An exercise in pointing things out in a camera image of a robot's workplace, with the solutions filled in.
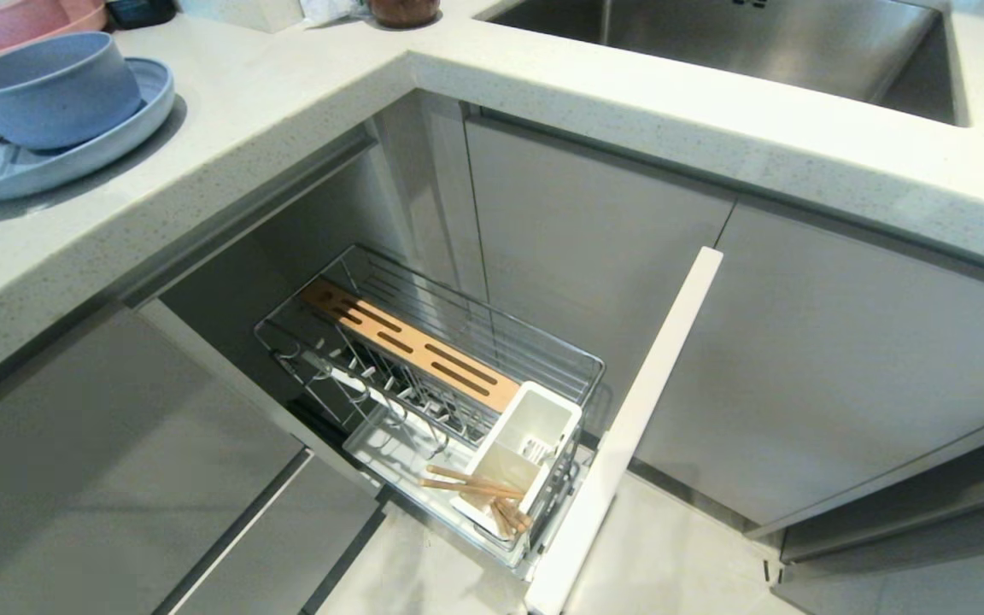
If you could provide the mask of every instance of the black container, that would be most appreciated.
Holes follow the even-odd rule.
[[[165,23],[177,14],[173,0],[107,0],[105,4],[124,30]]]

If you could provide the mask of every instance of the white quartz countertop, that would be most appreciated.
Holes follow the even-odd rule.
[[[67,312],[413,89],[820,203],[984,260],[984,0],[950,10],[965,127],[687,63],[483,23],[516,0],[442,0],[410,32],[268,35],[179,15],[117,32],[173,68],[155,143],[0,205],[0,361]]]

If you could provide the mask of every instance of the grey cabinet door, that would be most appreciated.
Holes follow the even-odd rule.
[[[606,362],[601,435],[735,196],[502,122],[466,132],[489,302]]]
[[[378,503],[312,458],[177,615],[296,615]]]
[[[127,311],[23,371],[0,386],[0,615],[152,612],[302,448]]]
[[[984,443],[984,281],[749,198],[718,249],[639,458],[785,525]]]

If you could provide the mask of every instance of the utensil rack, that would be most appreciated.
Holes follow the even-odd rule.
[[[338,292],[325,293],[328,301],[321,300],[321,289],[333,287]],[[531,509],[530,532],[510,542],[499,540],[457,513],[449,505],[453,494],[432,493],[418,482],[426,464],[464,470],[503,408],[495,407],[491,397],[467,393],[442,371],[403,358],[405,343],[356,332],[351,320],[345,326],[339,313],[331,313],[338,312],[331,310],[337,296],[348,305],[363,305],[359,319],[372,312],[383,322],[398,320],[435,340],[438,348],[472,359],[475,365],[454,369],[464,377],[495,370],[490,373],[510,378],[516,388],[535,381],[581,407],[594,393],[604,363],[360,245],[345,249],[254,327],[271,358],[347,435],[345,450],[470,542],[517,567],[539,544],[551,512],[579,472],[574,458],[581,430],[552,462],[553,471]]]

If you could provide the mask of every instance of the chopsticks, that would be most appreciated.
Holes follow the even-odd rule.
[[[467,485],[467,483],[448,483],[445,480],[432,480],[429,478],[421,478],[420,486],[445,489],[448,491],[460,491],[462,494],[491,495],[493,498],[523,498],[523,494],[508,487],[496,488],[483,485]]]
[[[503,537],[509,538],[515,534],[522,534],[529,530],[532,523],[534,523],[530,515],[518,509],[518,502],[525,496],[522,491],[503,485],[503,483],[497,483],[495,480],[488,480],[487,478],[470,476],[461,471],[450,470],[448,467],[429,465],[427,466],[427,471],[437,476],[461,480],[461,483],[448,483],[445,480],[421,478],[420,485],[423,487],[459,491],[462,494],[488,495],[491,498],[489,512],[492,514],[492,518],[495,519],[496,528],[500,529],[500,535]]]
[[[461,471],[450,470],[448,467],[429,465],[427,466],[427,471],[430,474],[437,474],[438,476],[461,480],[461,484],[446,483],[444,480],[430,480],[427,478],[422,478],[420,480],[420,485],[425,487],[462,491],[462,493],[466,494],[492,495],[492,497],[515,500],[522,500],[526,497],[526,494],[522,493],[522,491],[504,485],[504,483],[497,483],[495,480],[488,480],[487,478],[470,476]]]

